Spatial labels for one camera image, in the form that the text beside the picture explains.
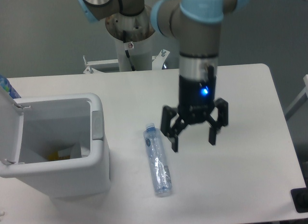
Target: white table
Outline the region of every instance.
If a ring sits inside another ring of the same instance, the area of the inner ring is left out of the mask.
[[[179,153],[164,138],[173,194],[154,195],[142,132],[178,103],[178,70],[10,79],[21,96],[100,96],[111,151],[107,195],[50,200],[16,179],[0,179],[5,224],[239,224],[300,219],[290,190],[305,187],[270,71],[218,68],[217,97],[229,126],[208,143],[209,125],[188,127]]]

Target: trash can lid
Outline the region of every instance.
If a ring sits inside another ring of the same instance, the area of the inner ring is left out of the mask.
[[[22,108],[0,87],[0,164],[18,162],[23,126]]]

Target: plastic water bottle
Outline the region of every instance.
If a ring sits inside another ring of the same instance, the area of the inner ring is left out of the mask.
[[[0,75],[0,86],[11,96],[11,98],[16,99],[20,98],[20,95],[17,91],[11,86],[7,78]]]
[[[169,194],[172,184],[160,130],[156,129],[153,123],[147,124],[143,136],[149,157],[154,191],[160,195]]]

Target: bottle cap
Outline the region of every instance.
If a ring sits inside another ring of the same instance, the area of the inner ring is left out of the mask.
[[[145,126],[145,129],[148,129],[148,128],[155,128],[154,123],[148,123],[148,124]]]

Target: white trash can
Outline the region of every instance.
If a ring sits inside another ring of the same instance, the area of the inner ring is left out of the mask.
[[[50,161],[68,149],[69,159]],[[108,191],[100,98],[87,93],[12,99],[0,87],[0,176],[15,177],[52,198]]]

